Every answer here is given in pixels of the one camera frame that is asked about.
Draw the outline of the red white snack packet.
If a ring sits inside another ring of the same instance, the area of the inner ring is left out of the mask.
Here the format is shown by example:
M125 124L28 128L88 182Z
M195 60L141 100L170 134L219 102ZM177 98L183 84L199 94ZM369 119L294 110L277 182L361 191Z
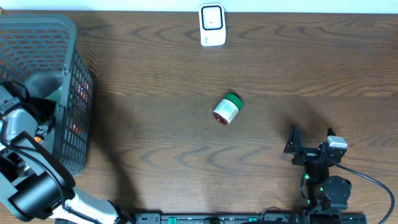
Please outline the red white snack packet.
M67 108L69 119L67 124L73 134L86 141L88 132L88 95L83 84L75 82L73 87L74 89L69 94Z

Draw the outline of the green lid white jar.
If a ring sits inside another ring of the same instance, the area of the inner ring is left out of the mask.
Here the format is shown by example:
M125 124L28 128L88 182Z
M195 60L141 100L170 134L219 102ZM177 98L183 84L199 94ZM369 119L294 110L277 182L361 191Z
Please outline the green lid white jar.
M213 117L223 125L229 125L242 110L244 104L234 93L227 93L212 112Z

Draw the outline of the teal white wipes packet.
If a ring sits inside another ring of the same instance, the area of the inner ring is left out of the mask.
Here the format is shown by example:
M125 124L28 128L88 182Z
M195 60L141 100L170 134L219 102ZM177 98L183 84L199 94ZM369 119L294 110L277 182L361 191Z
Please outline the teal white wipes packet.
M60 86L57 90L55 90L53 93L47 96L46 99L56 102L56 106L58 107L60 104L61 96L62 96L62 87Z

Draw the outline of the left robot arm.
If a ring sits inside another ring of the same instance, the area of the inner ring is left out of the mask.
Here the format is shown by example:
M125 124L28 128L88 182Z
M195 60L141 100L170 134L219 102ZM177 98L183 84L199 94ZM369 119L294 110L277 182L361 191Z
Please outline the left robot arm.
M56 223L135 223L109 200L76 187L71 173L37 140L52 128L56 102L29 95L21 83L1 83L1 203L18 219Z

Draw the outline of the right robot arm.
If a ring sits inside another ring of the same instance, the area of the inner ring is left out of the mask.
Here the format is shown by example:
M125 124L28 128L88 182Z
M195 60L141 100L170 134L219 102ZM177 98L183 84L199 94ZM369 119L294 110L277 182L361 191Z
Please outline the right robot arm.
M318 147L305 147L299 129L292 126L284 148L292 154L292 164L304 166L300 184L302 197L308 207L292 218L297 223L342 223L341 213L348 208L351 182L338 175L330 175L329 168L341 162L348 144L328 128L326 140Z

